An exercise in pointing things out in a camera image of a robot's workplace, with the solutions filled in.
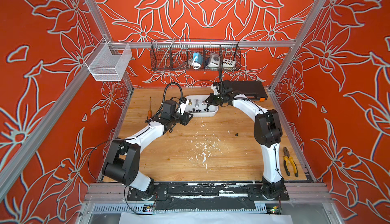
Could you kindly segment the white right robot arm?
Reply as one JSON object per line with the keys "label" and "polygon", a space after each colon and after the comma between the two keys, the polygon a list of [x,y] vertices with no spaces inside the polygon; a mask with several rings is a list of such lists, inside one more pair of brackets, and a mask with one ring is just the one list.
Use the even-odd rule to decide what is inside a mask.
{"label": "white right robot arm", "polygon": [[233,106],[253,120],[253,135],[261,146],[264,166],[261,194],[266,200],[274,200],[285,191],[279,161],[283,131],[278,112],[257,104],[257,101],[268,99],[262,82],[224,81],[221,68],[218,70],[218,78],[219,82],[211,86],[213,92],[206,99],[206,103],[214,106]]}

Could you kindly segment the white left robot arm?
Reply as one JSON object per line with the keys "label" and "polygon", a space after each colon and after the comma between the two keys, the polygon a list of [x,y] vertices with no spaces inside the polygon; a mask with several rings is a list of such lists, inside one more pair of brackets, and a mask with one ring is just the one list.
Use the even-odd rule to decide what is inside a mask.
{"label": "white left robot arm", "polygon": [[136,134],[110,140],[101,173],[131,189],[143,200],[155,195],[154,179],[140,171],[140,156],[154,140],[171,133],[177,124],[187,125],[193,114],[186,111],[187,99],[179,83],[167,84],[158,111],[146,120],[147,126]]}

